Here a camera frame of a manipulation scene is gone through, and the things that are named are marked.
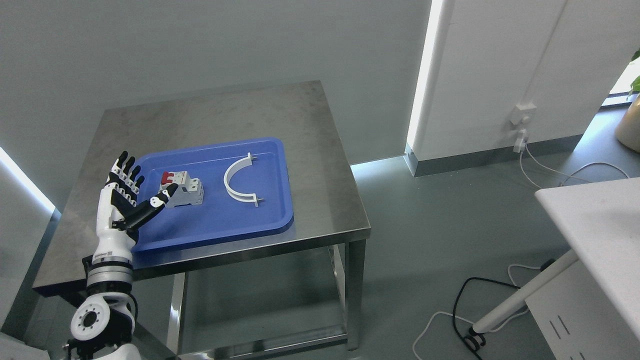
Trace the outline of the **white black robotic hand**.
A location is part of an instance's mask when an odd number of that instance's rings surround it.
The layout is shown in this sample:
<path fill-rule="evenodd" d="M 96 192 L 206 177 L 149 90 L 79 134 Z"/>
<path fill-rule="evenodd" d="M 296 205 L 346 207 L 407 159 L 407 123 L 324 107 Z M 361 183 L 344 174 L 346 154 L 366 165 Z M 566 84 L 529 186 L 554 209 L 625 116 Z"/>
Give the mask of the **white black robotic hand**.
<path fill-rule="evenodd" d="M 113 240 L 132 249 L 138 243 L 138 230 L 165 209 L 178 189 L 170 184 L 158 194 L 138 200 L 145 180 L 135 157 L 123 151 L 111 167 L 100 191 L 96 216 L 96 234 L 99 244 Z"/>

